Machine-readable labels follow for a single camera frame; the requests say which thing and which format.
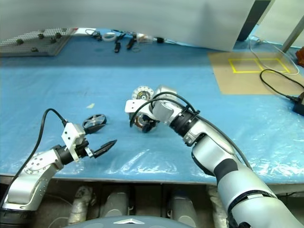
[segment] plastic sheet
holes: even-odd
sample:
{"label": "plastic sheet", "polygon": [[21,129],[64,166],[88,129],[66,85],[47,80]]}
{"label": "plastic sheet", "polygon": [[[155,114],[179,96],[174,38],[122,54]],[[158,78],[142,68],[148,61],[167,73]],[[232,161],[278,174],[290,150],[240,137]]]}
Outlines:
{"label": "plastic sheet", "polygon": [[[127,42],[123,39],[122,47]],[[132,91],[164,84],[226,132],[264,181],[304,183],[304,118],[292,112],[292,103],[276,95],[222,95],[207,50],[169,44],[139,47],[137,53],[122,48],[116,54],[114,43],[77,37],[57,57],[4,58],[0,173],[17,172],[35,145],[44,110],[53,107],[74,123],[92,114],[107,116],[107,126],[87,137],[92,149],[118,140],[105,155],[73,162],[56,177],[216,183],[195,165],[191,148],[169,127],[159,124],[148,134],[129,128],[124,105]],[[235,50],[244,48],[247,44],[241,43]],[[50,114],[38,151],[62,145],[62,130]]]}

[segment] white cable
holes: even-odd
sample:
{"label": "white cable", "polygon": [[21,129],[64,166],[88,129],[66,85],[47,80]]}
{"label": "white cable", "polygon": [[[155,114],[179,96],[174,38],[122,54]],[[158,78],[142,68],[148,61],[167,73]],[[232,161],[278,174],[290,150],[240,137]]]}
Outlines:
{"label": "white cable", "polygon": [[103,41],[107,41],[107,42],[116,40],[116,37],[117,37],[116,34],[113,32],[107,32],[107,33],[103,34],[103,36],[102,36]]}
{"label": "white cable", "polygon": [[47,228],[51,228],[51,226],[56,222],[58,221],[59,219],[68,219],[68,217],[58,217],[56,219],[54,219]]}
{"label": "white cable", "polygon": [[[285,57],[287,57],[287,58],[289,59],[289,61],[290,61],[290,62],[294,65],[294,67],[296,68],[297,72],[296,72],[296,73],[292,73],[292,74],[291,74],[291,73],[286,73],[286,72],[282,72],[282,71],[278,71],[278,70],[276,70],[276,69],[273,69],[273,68],[267,66],[266,64],[264,64],[264,63],[261,61],[260,57],[252,50],[252,47],[251,47],[251,40],[252,40],[252,39],[251,39],[250,37],[255,37],[255,38],[257,38],[258,40],[260,40],[260,41],[262,41],[262,42],[265,41],[266,43],[272,45],[276,50],[278,50],[279,52],[281,52]],[[293,60],[292,60],[286,53],[284,53],[283,51],[281,51],[281,49],[277,48],[275,45],[269,43],[267,40],[262,40],[262,39],[260,39],[260,38],[257,37],[257,36],[250,35],[250,36],[249,36],[249,49],[250,49],[250,51],[252,52],[252,54],[255,55],[255,57],[258,59],[258,61],[259,61],[264,67],[266,67],[266,68],[268,68],[268,69],[278,71],[278,72],[280,72],[280,73],[282,73],[282,74],[285,74],[285,75],[297,75],[297,74],[300,72],[298,66],[293,62]]]}
{"label": "white cable", "polygon": [[67,203],[68,205],[70,205],[70,206],[72,206],[72,204],[69,202],[69,201],[67,201],[66,199],[64,199],[64,198],[61,198],[60,196],[54,196],[54,195],[51,195],[51,194],[46,194],[47,196],[50,196],[50,197],[54,197],[54,198],[57,198],[57,199],[61,199],[62,201],[64,201],[65,203]]}

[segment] small electronic part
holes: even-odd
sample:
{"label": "small electronic part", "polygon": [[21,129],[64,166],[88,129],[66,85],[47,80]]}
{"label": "small electronic part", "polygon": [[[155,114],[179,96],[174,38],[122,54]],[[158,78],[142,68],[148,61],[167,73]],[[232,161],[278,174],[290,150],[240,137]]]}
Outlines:
{"label": "small electronic part", "polygon": [[56,39],[60,39],[60,38],[62,38],[61,33],[60,33],[60,32],[57,32],[57,33],[55,34],[55,38],[56,38]]}
{"label": "small electronic part", "polygon": [[17,45],[21,45],[24,43],[24,41],[22,39],[17,39],[16,40]]}
{"label": "small electronic part", "polygon": [[36,47],[32,47],[30,51],[32,51],[32,52],[39,52],[38,48],[36,48]]}
{"label": "small electronic part", "polygon": [[157,37],[156,42],[159,43],[159,44],[163,44],[165,42],[165,39],[161,38],[161,37]]}
{"label": "small electronic part", "polygon": [[51,44],[55,44],[55,43],[57,42],[57,40],[56,40],[56,38],[51,37],[51,38],[49,39],[49,42],[50,42]]}
{"label": "small electronic part", "polygon": [[39,39],[43,39],[44,37],[45,37],[45,36],[43,35],[43,33],[39,33],[39,34],[38,34],[38,38],[39,38]]}
{"label": "small electronic part", "polygon": [[103,40],[103,38],[102,38],[100,32],[98,32],[97,35],[94,35],[94,38],[95,38],[97,41],[102,41],[102,40]]}

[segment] wire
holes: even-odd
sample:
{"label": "wire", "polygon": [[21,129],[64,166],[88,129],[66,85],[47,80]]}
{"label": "wire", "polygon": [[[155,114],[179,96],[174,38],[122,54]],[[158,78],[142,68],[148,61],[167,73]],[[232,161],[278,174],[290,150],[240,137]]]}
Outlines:
{"label": "wire", "polygon": [[112,29],[111,30],[112,32],[114,31],[114,32],[119,32],[119,33],[126,33],[126,34],[128,34],[128,35],[131,35],[131,36],[133,36],[133,32],[128,32],[128,31],[120,31],[120,30],[115,30],[115,29]]}
{"label": "wire", "polygon": [[54,219],[47,228],[51,228],[51,226],[56,222],[58,221],[59,219],[68,219],[68,217],[58,217],[56,219]]}
{"label": "wire", "polygon": [[26,161],[23,163],[23,165],[20,167],[20,169],[18,170],[18,172],[16,173],[16,175],[14,176],[14,178],[12,179],[10,185],[8,186],[5,194],[4,194],[4,197],[2,198],[1,200],[1,207],[3,205],[3,202],[5,200],[5,197],[6,195],[8,194],[9,190],[10,190],[10,187],[12,185],[12,183],[15,181],[15,179],[19,176],[19,174],[22,172],[22,170],[24,169],[24,167],[27,165],[27,163],[29,162],[29,160],[32,158],[32,156],[34,155],[34,153],[36,152],[37,148],[39,147],[39,144],[40,144],[40,141],[41,141],[41,138],[42,138],[42,134],[43,134],[43,129],[44,129],[44,123],[45,123],[45,120],[46,120],[46,117],[47,117],[47,114],[49,111],[52,111],[54,112],[58,117],[59,119],[61,120],[63,126],[65,126],[67,124],[67,121],[59,114],[59,112],[57,112],[55,109],[53,108],[49,108],[47,109],[43,115],[42,115],[42,119],[41,119],[41,125],[40,125],[40,130],[39,130],[39,135],[38,135],[38,139],[37,139],[37,142],[36,142],[36,145],[33,149],[33,151],[30,153],[30,155],[28,156],[28,158],[26,159]]}
{"label": "wire", "polygon": [[291,196],[291,195],[294,195],[294,194],[296,194],[296,192],[289,193],[289,194],[287,194],[287,193],[286,193],[286,195],[283,195],[283,196],[277,196],[277,197],[278,197],[278,198],[283,198],[283,197],[288,197],[288,196]]}
{"label": "wire", "polygon": [[290,81],[292,81],[292,82],[298,84],[300,87],[302,87],[302,89],[304,89],[304,85],[302,85],[301,83],[299,83],[299,82],[297,82],[297,81],[295,81],[295,80],[293,80],[293,79],[287,77],[286,75],[284,75],[284,74],[282,74],[281,72],[276,71],[276,70],[265,69],[265,70],[262,70],[261,73],[260,73],[260,79],[261,79],[261,81],[262,81],[265,85],[267,85],[269,88],[271,88],[273,91],[275,91],[276,93],[278,93],[278,94],[280,94],[280,95],[282,95],[282,96],[284,96],[284,97],[286,97],[286,98],[288,98],[288,99],[290,99],[290,100],[292,100],[292,101],[294,101],[294,102],[297,102],[297,101],[298,101],[298,98],[297,98],[297,97],[289,96],[289,95],[283,94],[283,93],[277,91],[276,89],[274,89],[268,82],[266,82],[266,81],[264,80],[264,78],[262,77],[262,74],[263,74],[265,71],[275,72],[275,73],[277,73],[277,74],[279,74],[279,75],[285,77],[286,79],[288,79],[288,80],[290,80]]}
{"label": "wire", "polygon": [[56,198],[56,199],[60,199],[60,200],[64,201],[65,203],[67,203],[68,205],[72,206],[72,204],[69,201],[67,201],[66,199],[64,199],[60,196],[55,196],[55,195],[48,194],[48,193],[46,194],[46,196],[53,197],[53,198]]}
{"label": "wire", "polygon": [[97,31],[94,30],[94,29],[86,29],[86,30],[85,30],[85,33],[86,33],[87,35],[89,35],[89,36],[94,36],[94,34],[97,33]]}
{"label": "wire", "polygon": [[121,40],[122,38],[124,38],[125,35],[126,35],[126,33],[120,34],[120,35],[116,38],[115,43],[117,43],[119,40]]}
{"label": "wire", "polygon": [[195,111],[195,108],[190,104],[189,101],[187,101],[187,100],[186,100],[185,98],[183,98],[181,95],[175,94],[175,93],[173,93],[173,92],[161,92],[161,93],[155,95],[153,98],[157,98],[158,96],[163,95],[163,94],[170,94],[170,95],[173,95],[173,96],[179,98],[180,100],[182,100],[183,102],[185,102],[193,112],[196,112],[196,111]]}
{"label": "wire", "polygon": [[164,98],[164,97],[162,97],[162,98],[154,98],[154,99],[151,99],[151,100],[145,102],[144,104],[142,104],[142,105],[134,112],[134,114],[132,115],[132,117],[131,117],[131,119],[130,119],[130,127],[133,126],[133,124],[134,124],[134,119],[135,119],[136,115],[138,114],[138,112],[139,112],[143,107],[145,107],[146,105],[148,105],[148,104],[150,104],[150,103],[152,103],[152,102],[154,102],[154,101],[170,101],[170,102],[172,102],[172,103],[177,104],[177,105],[180,106],[181,108],[184,108],[184,106],[183,106],[181,103],[179,103],[179,102],[177,102],[177,101],[175,101],[175,100],[169,99],[169,98]]}
{"label": "wire", "polygon": [[241,149],[223,132],[221,131],[216,125],[214,125],[212,122],[210,122],[209,120],[201,117],[200,115],[197,116],[199,119],[201,119],[202,121],[206,122],[207,124],[209,124],[211,127],[213,127],[215,130],[217,130],[233,147],[234,149],[236,149],[236,151],[238,152],[238,154],[241,156],[242,160],[244,161],[245,165],[252,170],[251,165],[249,164],[246,156],[244,155],[244,153],[241,151]]}
{"label": "wire", "polygon": [[173,40],[168,40],[168,39],[165,40],[165,43],[167,43],[167,44],[181,45],[181,44],[179,44],[178,42],[175,42],[175,41],[173,41]]}
{"label": "wire", "polygon": [[[255,38],[257,38],[258,40],[261,40],[261,41],[263,41],[263,40],[260,39],[260,38],[257,37],[257,36],[254,36],[254,35],[249,36],[249,49],[250,49],[250,51],[252,52],[252,54],[254,54],[255,57],[257,57],[258,61],[259,61],[264,67],[266,67],[266,68],[268,68],[268,69],[271,69],[271,70],[275,70],[275,69],[271,68],[270,66],[267,66],[266,64],[264,64],[264,63],[261,61],[260,57],[252,50],[252,47],[251,47],[251,41],[252,41],[252,39],[251,39],[250,37],[255,37]],[[285,57],[287,57],[287,58],[289,59],[289,61],[290,61],[290,62],[294,65],[294,67],[296,68],[296,70],[297,70],[296,73],[292,73],[292,74],[290,74],[290,73],[285,73],[286,75],[291,75],[291,76],[292,76],[292,75],[297,75],[297,74],[300,72],[300,69],[298,68],[298,66],[293,62],[293,60],[292,60],[286,53],[284,53],[281,49],[279,49],[279,48],[276,47],[275,45],[271,44],[271,43],[268,42],[267,40],[264,40],[264,41],[265,41],[266,43],[272,45],[276,50],[278,50],[278,51],[279,51],[280,53],[282,53]]]}

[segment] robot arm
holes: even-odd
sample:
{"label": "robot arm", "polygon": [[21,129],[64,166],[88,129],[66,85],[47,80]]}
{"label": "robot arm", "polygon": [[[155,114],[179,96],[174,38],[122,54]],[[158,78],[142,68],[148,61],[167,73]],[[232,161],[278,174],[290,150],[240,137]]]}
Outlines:
{"label": "robot arm", "polygon": [[183,138],[187,146],[194,145],[192,158],[195,163],[217,179],[229,227],[303,228],[267,185],[239,161],[231,144],[204,121],[199,112],[190,111],[189,106],[178,105],[175,93],[160,86],[154,98],[157,96],[166,100],[129,100],[125,111],[164,122]]}
{"label": "robot arm", "polygon": [[0,210],[1,227],[27,227],[38,209],[51,178],[64,165],[79,161],[85,156],[97,158],[107,152],[116,140],[92,151],[85,138],[87,129],[74,123],[66,123],[62,139],[66,146],[34,154],[18,177],[12,182]]}

